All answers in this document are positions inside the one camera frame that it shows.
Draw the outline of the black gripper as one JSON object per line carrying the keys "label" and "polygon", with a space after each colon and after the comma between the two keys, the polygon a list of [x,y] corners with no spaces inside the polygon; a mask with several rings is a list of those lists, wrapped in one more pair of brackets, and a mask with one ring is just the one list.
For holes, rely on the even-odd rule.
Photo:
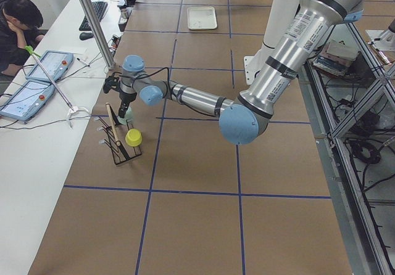
{"label": "black gripper", "polygon": [[124,117],[130,106],[130,104],[136,99],[136,93],[126,93],[120,91],[119,98],[121,99],[121,104],[118,110],[119,117]]}

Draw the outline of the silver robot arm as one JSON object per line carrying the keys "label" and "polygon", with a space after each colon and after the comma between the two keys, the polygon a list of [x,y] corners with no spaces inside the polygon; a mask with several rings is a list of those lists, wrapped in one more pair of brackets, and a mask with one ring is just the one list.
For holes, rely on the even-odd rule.
{"label": "silver robot arm", "polygon": [[273,47],[262,46],[244,59],[247,89],[229,100],[172,80],[155,81],[144,70],[143,59],[129,55],[118,82],[124,117],[139,97],[147,105],[170,99],[219,119],[223,137],[236,145],[261,135],[273,116],[273,106],[328,29],[355,22],[363,13],[363,0],[273,0],[269,24],[276,27]]}
{"label": "silver robot arm", "polygon": [[386,30],[374,30],[370,44],[381,51],[394,51],[394,21]]}

